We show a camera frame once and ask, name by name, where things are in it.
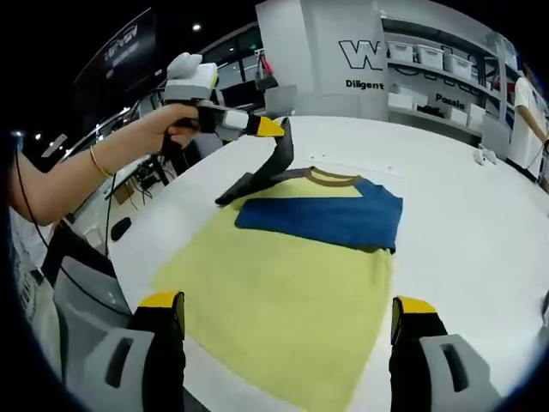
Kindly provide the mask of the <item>person's left hand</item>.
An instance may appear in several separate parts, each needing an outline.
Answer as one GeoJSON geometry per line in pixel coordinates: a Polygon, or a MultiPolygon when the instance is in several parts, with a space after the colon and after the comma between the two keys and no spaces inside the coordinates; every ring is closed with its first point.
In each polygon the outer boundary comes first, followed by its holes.
{"type": "Polygon", "coordinates": [[[186,147],[198,129],[182,125],[183,119],[190,119],[197,124],[197,109],[179,103],[156,109],[113,133],[102,143],[102,148],[97,147],[97,159],[107,172],[115,173],[144,155],[160,151],[165,136],[181,147],[186,147]]]}

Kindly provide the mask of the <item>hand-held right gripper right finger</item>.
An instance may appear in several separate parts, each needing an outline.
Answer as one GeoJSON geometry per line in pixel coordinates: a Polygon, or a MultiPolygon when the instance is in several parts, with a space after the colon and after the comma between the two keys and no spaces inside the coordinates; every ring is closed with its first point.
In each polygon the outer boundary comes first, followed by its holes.
{"type": "Polygon", "coordinates": [[[392,411],[491,411],[500,403],[488,363],[447,332],[431,304],[394,297],[390,342],[392,411]]]}

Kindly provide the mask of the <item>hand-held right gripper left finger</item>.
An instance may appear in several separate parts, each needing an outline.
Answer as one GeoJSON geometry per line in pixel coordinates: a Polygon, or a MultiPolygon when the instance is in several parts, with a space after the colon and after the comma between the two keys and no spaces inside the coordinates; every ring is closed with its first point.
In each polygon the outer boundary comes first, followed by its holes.
{"type": "Polygon", "coordinates": [[[89,411],[184,410],[184,335],[184,293],[148,296],[85,360],[80,400],[89,411]]]}

